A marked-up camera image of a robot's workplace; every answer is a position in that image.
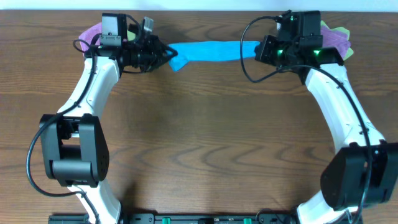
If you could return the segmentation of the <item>blue microfiber cloth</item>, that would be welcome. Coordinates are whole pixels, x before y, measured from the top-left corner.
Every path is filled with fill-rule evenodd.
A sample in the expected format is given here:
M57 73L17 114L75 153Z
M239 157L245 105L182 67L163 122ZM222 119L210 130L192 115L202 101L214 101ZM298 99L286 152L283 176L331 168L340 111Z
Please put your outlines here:
M169 61L174 72L189 62L227 62L241 58L240 41L183 42L169 47L177 51L177 56Z

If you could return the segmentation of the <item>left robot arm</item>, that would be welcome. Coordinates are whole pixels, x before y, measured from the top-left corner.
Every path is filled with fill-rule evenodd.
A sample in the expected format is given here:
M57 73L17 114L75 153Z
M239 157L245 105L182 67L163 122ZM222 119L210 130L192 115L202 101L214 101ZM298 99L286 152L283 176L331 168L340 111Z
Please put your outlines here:
M34 142L42 145L47 177L79 197L86 209L82 223L119 223L121 202L106 180L109 150L100 124L111 90L123 73L149 73L177 55L152 33L154 21L104 13L91 40L74 40L84 70L68 101L45 114Z

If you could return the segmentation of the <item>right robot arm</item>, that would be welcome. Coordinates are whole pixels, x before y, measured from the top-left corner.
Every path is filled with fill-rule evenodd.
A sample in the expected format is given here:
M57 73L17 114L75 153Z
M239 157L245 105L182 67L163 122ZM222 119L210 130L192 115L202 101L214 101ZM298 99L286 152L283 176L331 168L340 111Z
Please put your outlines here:
M293 72L317 101L335 156L320 177L320 191L295 211L297 223L359 223L366 207L390 200L397 181L397 144L387 142L364 112L335 47L323 43L318 11L275 17L259 60Z

